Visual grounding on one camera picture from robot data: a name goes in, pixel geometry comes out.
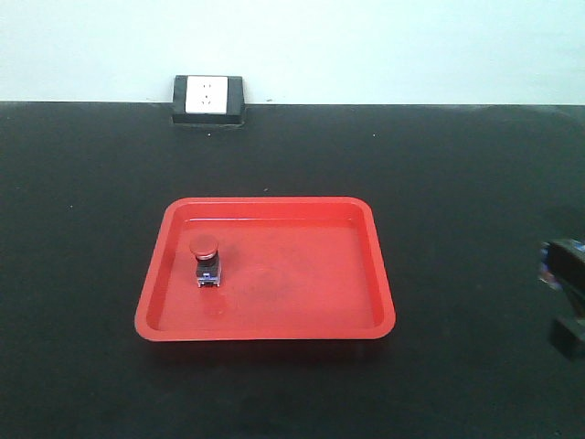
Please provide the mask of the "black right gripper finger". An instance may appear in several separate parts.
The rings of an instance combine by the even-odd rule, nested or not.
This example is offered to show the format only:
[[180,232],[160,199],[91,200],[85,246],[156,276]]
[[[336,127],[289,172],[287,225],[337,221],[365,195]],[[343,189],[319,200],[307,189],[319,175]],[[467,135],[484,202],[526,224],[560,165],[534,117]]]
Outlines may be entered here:
[[584,318],[584,242],[573,239],[548,243],[548,272],[567,297],[579,319]]
[[549,333],[551,345],[566,359],[584,359],[584,319],[557,317]]

